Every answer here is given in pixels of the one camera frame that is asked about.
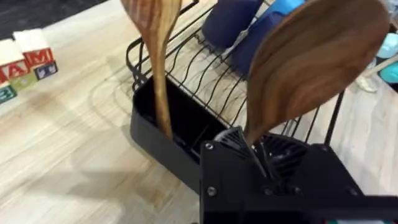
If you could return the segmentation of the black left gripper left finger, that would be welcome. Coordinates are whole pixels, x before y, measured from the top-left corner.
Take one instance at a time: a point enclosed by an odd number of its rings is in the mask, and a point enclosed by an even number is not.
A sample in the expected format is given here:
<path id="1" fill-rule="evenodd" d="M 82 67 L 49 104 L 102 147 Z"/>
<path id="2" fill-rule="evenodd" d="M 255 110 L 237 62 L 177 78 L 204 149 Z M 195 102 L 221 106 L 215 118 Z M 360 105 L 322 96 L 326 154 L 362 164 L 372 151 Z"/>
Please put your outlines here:
<path id="1" fill-rule="evenodd" d="M 222 145 L 230 148 L 239 155 L 251 159 L 256 167 L 259 169 L 261 175 L 267 180 L 268 173 L 262 166 L 260 160 L 257 158 L 254 150 L 249 146 L 244 138 L 244 133 L 242 127 L 233 127 L 226 129 L 218 133 L 214 137 L 214 141 L 221 143 Z"/>

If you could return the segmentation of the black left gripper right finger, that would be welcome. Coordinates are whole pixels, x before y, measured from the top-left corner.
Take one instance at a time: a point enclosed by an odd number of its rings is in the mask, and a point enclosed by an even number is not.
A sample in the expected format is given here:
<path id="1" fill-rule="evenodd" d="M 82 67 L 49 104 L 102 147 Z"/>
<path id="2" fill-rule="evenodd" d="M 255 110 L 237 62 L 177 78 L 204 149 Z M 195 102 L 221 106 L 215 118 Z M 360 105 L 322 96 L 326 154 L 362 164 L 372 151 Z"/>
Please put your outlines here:
<path id="1" fill-rule="evenodd" d="M 308 152 L 307 143 L 280 134 L 264 134 L 257 148 L 262 152 L 260 162 L 268 174 L 264 187 L 287 185 Z"/>

